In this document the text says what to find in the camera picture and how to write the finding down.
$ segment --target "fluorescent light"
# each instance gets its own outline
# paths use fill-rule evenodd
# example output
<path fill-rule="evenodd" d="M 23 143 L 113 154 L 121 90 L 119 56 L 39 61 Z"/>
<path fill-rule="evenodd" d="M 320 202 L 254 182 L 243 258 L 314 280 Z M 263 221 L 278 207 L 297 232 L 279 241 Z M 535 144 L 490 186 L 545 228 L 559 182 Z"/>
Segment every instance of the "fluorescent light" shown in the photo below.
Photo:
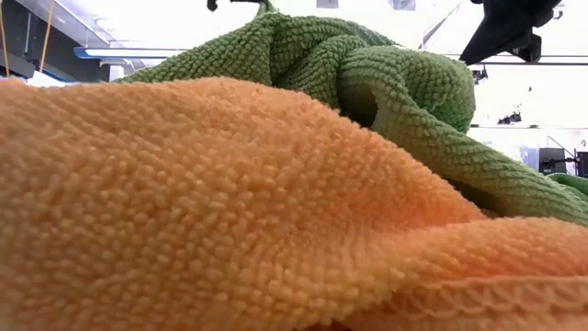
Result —
<path fill-rule="evenodd" d="M 561 125 L 537 125 L 537 124 L 495 124 L 495 125 L 484 125 L 484 124 L 470 124 L 470 129 L 518 129 L 518 130 L 587 130 L 586 127 L 572 127 L 572 126 L 561 126 Z"/>
<path fill-rule="evenodd" d="M 450 59 L 458 60 L 457 54 L 444 54 Z M 494 55 L 476 64 L 506 65 L 588 65 L 588 56 L 584 55 L 543 55 L 537 63 L 526 63 L 513 55 Z"/>
<path fill-rule="evenodd" d="M 132 48 L 88 49 L 75 47 L 73 52 L 80 59 L 166 59 L 186 50 L 152 50 Z"/>

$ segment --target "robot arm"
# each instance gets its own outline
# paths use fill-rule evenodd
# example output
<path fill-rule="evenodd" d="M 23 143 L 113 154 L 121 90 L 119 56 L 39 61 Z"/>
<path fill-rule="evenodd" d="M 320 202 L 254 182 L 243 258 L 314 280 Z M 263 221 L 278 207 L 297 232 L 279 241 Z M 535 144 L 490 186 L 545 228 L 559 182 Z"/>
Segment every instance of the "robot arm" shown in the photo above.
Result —
<path fill-rule="evenodd" d="M 553 18 L 561 0 L 470 0 L 483 5 L 484 19 L 478 26 L 460 60 L 479 63 L 508 51 L 525 62 L 541 58 L 541 37 L 533 33 Z"/>

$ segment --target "towel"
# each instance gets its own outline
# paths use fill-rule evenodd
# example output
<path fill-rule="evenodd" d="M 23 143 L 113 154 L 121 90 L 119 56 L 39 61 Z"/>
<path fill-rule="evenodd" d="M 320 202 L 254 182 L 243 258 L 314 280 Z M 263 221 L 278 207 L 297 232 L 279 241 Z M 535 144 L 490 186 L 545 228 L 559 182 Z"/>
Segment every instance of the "towel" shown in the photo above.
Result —
<path fill-rule="evenodd" d="M 578 198 L 588 202 L 588 179 L 572 176 L 568 174 L 551 174 L 549 179 L 561 184 L 569 192 L 575 194 Z"/>
<path fill-rule="evenodd" d="M 588 202 L 466 135 L 471 72 L 353 22 L 266 13 L 241 29 L 124 77 L 227 76 L 302 91 L 404 148 L 479 207 L 588 224 Z"/>
<path fill-rule="evenodd" d="M 491 220 L 303 93 L 0 90 L 2 330 L 588 327 L 588 229 Z"/>

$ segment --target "ceiling light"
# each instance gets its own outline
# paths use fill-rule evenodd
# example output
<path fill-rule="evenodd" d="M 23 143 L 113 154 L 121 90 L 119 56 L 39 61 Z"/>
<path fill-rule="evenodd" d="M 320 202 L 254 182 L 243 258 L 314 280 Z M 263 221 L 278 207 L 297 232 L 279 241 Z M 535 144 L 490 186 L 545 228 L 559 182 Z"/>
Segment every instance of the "ceiling light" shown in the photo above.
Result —
<path fill-rule="evenodd" d="M 73 53 L 80 59 L 166 59 L 186 50 L 157 50 L 133 48 L 104 48 L 90 49 L 85 47 L 73 48 Z"/>
<path fill-rule="evenodd" d="M 445 54 L 458 60 L 459 55 Z M 588 65 L 588 56 L 583 55 L 543 55 L 536 63 L 526 63 L 513 55 L 494 55 L 477 64 L 515 64 L 515 65 Z"/>

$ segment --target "microfiber towel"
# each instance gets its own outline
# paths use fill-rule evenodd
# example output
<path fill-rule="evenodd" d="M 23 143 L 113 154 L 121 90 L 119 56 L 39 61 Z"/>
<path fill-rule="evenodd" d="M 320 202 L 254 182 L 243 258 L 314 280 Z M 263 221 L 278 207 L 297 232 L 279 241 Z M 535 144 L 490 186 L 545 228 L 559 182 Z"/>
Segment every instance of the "microfiber towel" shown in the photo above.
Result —
<path fill-rule="evenodd" d="M 228 76 L 303 91 L 397 143 L 478 206 L 588 224 L 588 203 L 470 139 L 471 72 L 335 18 L 266 13 L 120 82 Z"/>
<path fill-rule="evenodd" d="M 0 90 L 2 330 L 588 327 L 588 229 L 487 219 L 302 93 Z"/>
<path fill-rule="evenodd" d="M 578 198 L 588 202 L 588 179 L 568 174 L 551 174 L 549 179 L 561 184 Z"/>

